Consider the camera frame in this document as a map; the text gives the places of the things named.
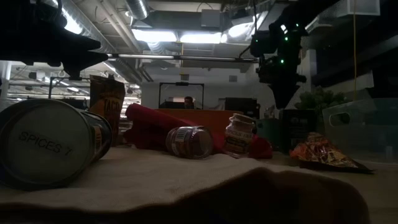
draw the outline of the chip bag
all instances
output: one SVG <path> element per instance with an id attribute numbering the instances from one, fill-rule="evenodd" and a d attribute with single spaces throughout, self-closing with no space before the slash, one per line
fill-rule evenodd
<path id="1" fill-rule="evenodd" d="M 326 169 L 343 172 L 371 173 L 372 170 L 344 155 L 327 138 L 318 133 L 310 133 L 306 140 L 289 152 L 291 158 L 298 159 L 300 166 L 308 169 Z"/>
<path id="2" fill-rule="evenodd" d="M 119 134 L 119 120 L 126 91 L 124 84 L 112 78 L 90 76 L 90 109 L 104 117 L 112 127 L 112 146 Z"/>

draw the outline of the white container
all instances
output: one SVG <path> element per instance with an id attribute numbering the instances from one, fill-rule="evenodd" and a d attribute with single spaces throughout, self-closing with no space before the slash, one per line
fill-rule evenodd
<path id="1" fill-rule="evenodd" d="M 398 98 L 360 100 L 323 110 L 326 137 L 353 159 L 398 163 Z"/>
<path id="2" fill-rule="evenodd" d="M 57 100 L 25 100 L 0 113 L 0 183 L 21 190 L 63 187 L 109 150 L 102 117 Z"/>

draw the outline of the small glass jar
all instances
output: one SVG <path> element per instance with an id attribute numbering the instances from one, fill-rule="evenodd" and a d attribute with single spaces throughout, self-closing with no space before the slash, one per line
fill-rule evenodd
<path id="1" fill-rule="evenodd" d="M 213 151 L 213 137 L 203 126 L 172 129 L 166 139 L 169 153 L 187 159 L 205 159 Z"/>
<path id="2" fill-rule="evenodd" d="M 235 158 L 246 157 L 252 143 L 254 120 L 248 116 L 234 114 L 226 127 L 224 151 Z"/>

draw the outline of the glass jar with cork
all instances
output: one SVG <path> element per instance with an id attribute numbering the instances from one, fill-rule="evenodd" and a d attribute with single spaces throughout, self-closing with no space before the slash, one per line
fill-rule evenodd
<path id="1" fill-rule="evenodd" d="M 253 139 L 254 120 L 248 116 L 234 114 L 226 127 L 224 150 L 232 157 L 246 157 Z"/>

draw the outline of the yellow cable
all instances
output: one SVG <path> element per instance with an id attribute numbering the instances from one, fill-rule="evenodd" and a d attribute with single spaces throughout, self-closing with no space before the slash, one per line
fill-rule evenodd
<path id="1" fill-rule="evenodd" d="M 353 22 L 354 22 L 354 101 L 356 100 L 356 0 L 354 0 L 354 14 L 353 14 Z"/>
<path id="2" fill-rule="evenodd" d="M 184 43 L 182 43 L 181 55 L 184 55 Z M 184 66 L 184 60 L 181 60 L 181 67 Z"/>

